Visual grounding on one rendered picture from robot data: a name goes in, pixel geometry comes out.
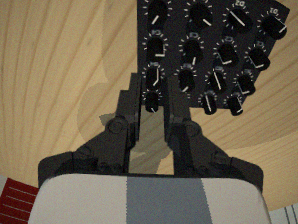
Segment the black knob box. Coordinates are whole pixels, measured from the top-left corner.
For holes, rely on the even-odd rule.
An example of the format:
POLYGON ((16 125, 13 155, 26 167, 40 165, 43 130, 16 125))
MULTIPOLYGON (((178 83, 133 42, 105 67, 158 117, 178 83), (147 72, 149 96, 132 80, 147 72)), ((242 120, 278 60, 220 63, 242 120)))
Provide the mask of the black knob box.
POLYGON ((242 114, 276 40, 286 35, 289 12, 276 0, 137 0, 141 105, 151 113, 163 106, 173 74, 189 107, 242 114))

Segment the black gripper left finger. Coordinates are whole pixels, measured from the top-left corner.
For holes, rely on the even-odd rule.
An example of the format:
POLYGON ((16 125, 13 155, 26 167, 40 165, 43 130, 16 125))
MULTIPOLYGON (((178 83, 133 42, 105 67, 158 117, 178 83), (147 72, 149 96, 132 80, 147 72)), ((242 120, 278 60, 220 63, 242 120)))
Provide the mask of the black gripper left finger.
POLYGON ((74 152, 39 162, 38 189, 48 177, 69 170, 128 173, 130 150, 139 141, 141 103, 142 75, 131 73, 129 91, 120 90, 115 118, 106 123, 104 131, 74 152))

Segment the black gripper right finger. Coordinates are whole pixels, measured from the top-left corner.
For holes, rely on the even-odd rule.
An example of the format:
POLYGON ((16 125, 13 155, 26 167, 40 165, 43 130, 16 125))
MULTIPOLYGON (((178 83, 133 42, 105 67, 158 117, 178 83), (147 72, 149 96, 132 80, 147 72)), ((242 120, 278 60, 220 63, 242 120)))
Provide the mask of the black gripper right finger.
POLYGON ((187 93, 181 93, 181 96, 180 93, 178 75, 170 74, 166 78, 163 101, 164 141, 173 151, 174 175, 239 176, 254 182, 262 192, 262 169, 256 164, 229 157, 206 138, 201 126, 191 119, 187 93))

